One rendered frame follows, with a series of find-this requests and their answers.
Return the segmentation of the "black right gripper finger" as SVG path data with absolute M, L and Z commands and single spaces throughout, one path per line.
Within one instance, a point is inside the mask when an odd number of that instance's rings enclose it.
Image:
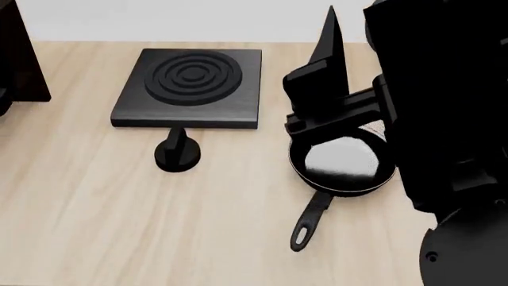
M 338 98 L 349 95 L 344 43 L 333 6 L 329 7 L 309 64 L 315 68 L 314 83 L 322 97 Z
M 341 73 L 341 62 L 336 59 L 323 59 L 295 69 L 283 78 L 283 89 L 291 101 L 294 114 L 305 114 L 315 109 L 331 92 L 334 77 Z

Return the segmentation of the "black frying pan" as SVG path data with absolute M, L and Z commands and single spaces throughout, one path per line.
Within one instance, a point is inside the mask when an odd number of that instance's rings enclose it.
M 288 155 L 294 171 L 315 190 L 291 234 L 293 252 L 306 248 L 334 198 L 367 195 L 391 180 L 396 170 L 387 142 L 361 128 L 315 145 L 292 140 Z

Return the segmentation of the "black square stove plate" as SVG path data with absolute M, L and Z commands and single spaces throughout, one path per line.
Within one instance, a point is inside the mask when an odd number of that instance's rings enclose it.
M 256 129 L 259 49 L 146 48 L 112 109 L 114 127 Z

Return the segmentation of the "black round stove knob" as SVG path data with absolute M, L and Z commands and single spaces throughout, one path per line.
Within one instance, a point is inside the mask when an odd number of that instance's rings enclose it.
M 201 149 L 184 128 L 175 127 L 171 128 L 167 139 L 157 145 L 154 157 L 158 168 L 165 172 L 185 172 L 200 161 Z

